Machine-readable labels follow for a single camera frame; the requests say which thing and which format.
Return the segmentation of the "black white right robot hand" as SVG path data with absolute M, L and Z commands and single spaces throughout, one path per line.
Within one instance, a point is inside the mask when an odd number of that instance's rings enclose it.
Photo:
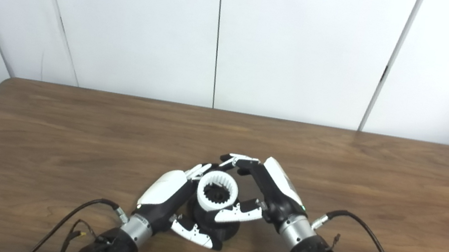
M 245 222 L 262 218 L 272 223 L 280 235 L 286 234 L 296 242 L 316 235 L 302 200 L 275 158 L 269 157 L 261 162 L 257 158 L 230 153 L 222 155 L 220 160 L 219 171 L 238 168 L 239 175 L 251 175 L 264 200 L 253 199 L 219 209 L 213 213 L 215 222 Z

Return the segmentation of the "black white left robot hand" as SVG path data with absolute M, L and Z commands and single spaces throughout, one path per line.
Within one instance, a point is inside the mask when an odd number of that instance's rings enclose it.
M 137 241 L 172 229 L 176 234 L 207 249 L 220 251 L 222 242 L 202 229 L 187 215 L 177 214 L 197 190 L 203 176 L 212 172 L 216 164 L 204 163 L 190 170 L 174 170 L 163 174 L 137 200 L 129 224 L 123 230 Z

